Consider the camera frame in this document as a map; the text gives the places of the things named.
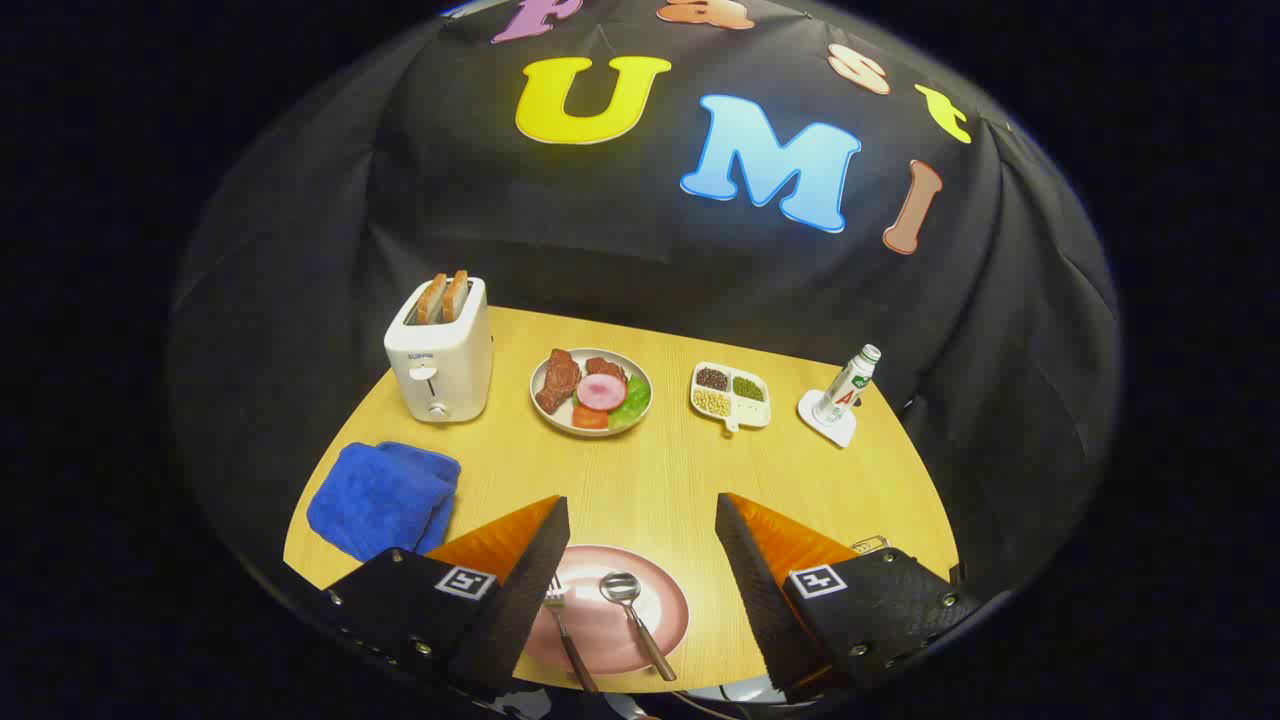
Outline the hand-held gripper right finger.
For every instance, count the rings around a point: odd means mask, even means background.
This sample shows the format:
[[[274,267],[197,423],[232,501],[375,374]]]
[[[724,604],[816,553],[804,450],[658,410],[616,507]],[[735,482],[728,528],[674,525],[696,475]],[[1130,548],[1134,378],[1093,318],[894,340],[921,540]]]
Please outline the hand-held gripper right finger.
[[[791,701],[888,685],[986,612],[905,550],[855,550],[740,495],[718,496],[716,534],[767,676]]]

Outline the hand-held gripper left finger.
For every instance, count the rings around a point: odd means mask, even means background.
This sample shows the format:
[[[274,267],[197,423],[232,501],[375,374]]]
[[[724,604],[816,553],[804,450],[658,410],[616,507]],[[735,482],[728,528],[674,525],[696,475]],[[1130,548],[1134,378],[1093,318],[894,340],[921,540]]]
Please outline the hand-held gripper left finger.
[[[385,550],[324,591],[326,623],[398,673],[492,701],[568,541],[568,501],[553,495],[425,555]]]

